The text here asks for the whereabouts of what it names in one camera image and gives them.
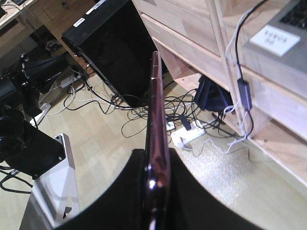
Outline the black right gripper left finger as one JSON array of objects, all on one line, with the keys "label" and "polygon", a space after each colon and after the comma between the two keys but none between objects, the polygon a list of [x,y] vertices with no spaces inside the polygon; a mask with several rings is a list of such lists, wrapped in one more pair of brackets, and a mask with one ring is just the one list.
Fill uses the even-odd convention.
[{"label": "black right gripper left finger", "polygon": [[112,185],[58,230],[140,230],[145,150],[134,149]]}]

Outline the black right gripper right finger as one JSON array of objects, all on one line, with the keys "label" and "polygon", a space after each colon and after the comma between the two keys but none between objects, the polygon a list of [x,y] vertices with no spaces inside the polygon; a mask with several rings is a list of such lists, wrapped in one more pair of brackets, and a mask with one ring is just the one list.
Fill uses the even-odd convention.
[{"label": "black right gripper right finger", "polygon": [[187,169],[176,150],[169,149],[171,187],[167,230],[260,230],[212,196]]}]

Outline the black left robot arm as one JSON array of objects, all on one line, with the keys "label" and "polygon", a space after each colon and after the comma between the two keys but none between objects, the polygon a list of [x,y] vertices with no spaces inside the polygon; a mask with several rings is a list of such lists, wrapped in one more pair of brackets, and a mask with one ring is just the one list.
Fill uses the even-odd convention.
[{"label": "black left robot arm", "polygon": [[63,159],[63,145],[32,126],[42,110],[38,101],[69,66],[63,56],[30,61],[23,55],[0,72],[0,161],[38,178]]}]

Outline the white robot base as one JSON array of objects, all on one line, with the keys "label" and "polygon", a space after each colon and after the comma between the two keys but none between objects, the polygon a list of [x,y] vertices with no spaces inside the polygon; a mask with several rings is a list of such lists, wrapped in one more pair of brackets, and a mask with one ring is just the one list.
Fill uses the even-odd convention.
[{"label": "white robot base", "polygon": [[21,230],[53,230],[80,213],[75,164],[69,137],[61,133],[65,159],[34,181]]}]

